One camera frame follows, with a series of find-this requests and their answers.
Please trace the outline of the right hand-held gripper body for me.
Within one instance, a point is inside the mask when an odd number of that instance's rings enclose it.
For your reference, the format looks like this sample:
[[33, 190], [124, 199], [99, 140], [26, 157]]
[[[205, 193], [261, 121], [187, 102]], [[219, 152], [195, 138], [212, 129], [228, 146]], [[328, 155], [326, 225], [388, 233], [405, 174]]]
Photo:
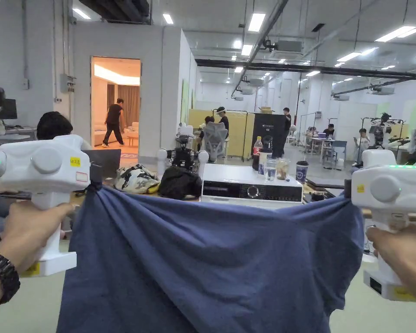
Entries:
[[[388, 150], [367, 150], [363, 168], [351, 178], [351, 201], [371, 212], [374, 227], [397, 233], [416, 225], [416, 165], [398, 165]], [[391, 267], [377, 256], [376, 269], [364, 271], [364, 283], [388, 300], [416, 300]]]

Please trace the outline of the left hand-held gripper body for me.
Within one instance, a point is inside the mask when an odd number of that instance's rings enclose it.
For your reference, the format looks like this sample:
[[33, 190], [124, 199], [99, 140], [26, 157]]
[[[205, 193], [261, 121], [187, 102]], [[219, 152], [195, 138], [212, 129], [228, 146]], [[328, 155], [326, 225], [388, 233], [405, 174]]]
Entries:
[[[82, 150], [82, 138], [66, 135], [53, 140], [4, 144], [0, 147], [0, 186], [29, 192], [38, 209], [47, 210], [70, 203], [74, 191], [91, 183], [91, 163]], [[59, 249], [60, 227], [39, 252], [37, 261], [23, 274], [49, 276], [77, 266], [76, 252]], [[0, 272], [17, 272], [0, 255]]]

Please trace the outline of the person's left hand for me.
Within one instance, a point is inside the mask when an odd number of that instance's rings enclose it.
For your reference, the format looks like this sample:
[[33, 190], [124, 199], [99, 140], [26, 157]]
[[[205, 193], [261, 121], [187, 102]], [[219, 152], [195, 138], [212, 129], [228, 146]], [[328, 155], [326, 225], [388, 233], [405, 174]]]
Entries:
[[0, 255], [8, 259], [19, 274], [23, 273], [37, 261], [50, 236], [74, 209], [70, 203], [47, 210], [38, 209], [31, 201], [11, 204], [1, 235]]

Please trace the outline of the person's right hand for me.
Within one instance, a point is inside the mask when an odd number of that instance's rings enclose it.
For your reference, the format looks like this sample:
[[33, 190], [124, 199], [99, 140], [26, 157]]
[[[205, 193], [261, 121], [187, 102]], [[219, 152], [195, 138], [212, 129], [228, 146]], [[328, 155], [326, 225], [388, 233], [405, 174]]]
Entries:
[[416, 225], [409, 224], [397, 233], [369, 227], [366, 236], [373, 242], [377, 256], [391, 267], [416, 298]]

